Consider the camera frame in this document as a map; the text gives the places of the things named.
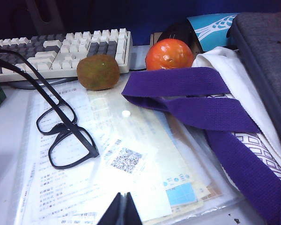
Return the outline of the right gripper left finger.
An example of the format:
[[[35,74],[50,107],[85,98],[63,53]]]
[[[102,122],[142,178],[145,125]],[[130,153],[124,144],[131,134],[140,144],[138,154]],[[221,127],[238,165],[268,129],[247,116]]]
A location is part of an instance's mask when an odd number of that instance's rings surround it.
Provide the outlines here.
[[[117,193],[106,212],[103,214],[97,225],[121,225],[122,219],[120,218],[121,211],[121,193]]]

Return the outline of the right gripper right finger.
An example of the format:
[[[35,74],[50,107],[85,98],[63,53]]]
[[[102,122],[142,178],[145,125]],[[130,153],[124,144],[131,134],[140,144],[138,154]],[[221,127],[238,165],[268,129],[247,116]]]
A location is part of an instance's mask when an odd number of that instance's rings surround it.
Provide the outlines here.
[[[128,192],[125,196],[123,220],[125,225],[142,225],[140,216],[130,192]]]

